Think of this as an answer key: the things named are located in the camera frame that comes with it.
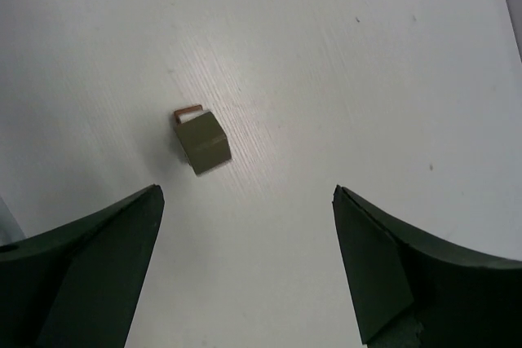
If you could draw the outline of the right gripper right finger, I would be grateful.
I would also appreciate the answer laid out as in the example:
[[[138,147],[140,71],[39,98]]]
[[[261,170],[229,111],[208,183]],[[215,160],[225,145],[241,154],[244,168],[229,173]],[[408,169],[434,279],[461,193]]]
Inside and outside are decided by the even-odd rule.
[[[333,210],[365,346],[520,346],[519,261],[443,240],[345,187]]]

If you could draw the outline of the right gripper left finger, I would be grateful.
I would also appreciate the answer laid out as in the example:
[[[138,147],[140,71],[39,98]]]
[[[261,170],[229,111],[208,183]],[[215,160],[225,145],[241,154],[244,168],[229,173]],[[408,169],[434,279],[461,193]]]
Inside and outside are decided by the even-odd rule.
[[[3,347],[123,347],[161,225],[151,185],[1,247]]]

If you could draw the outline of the white cube block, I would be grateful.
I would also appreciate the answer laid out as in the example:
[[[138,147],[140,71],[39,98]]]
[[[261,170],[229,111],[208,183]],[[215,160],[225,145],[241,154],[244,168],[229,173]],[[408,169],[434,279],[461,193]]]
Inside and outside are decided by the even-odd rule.
[[[188,121],[190,121],[190,120],[191,120],[190,117],[181,117],[181,118],[179,119],[179,124],[181,125],[181,124],[186,123],[186,122],[188,122]]]

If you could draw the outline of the brown rectangular block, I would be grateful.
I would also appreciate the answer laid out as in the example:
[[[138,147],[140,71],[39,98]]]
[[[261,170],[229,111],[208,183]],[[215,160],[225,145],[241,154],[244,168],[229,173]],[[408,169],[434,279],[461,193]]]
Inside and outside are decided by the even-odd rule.
[[[173,118],[175,120],[175,124],[178,126],[182,123],[182,116],[186,116],[188,114],[193,114],[196,112],[201,112],[202,110],[203,107],[200,104],[174,110]]]

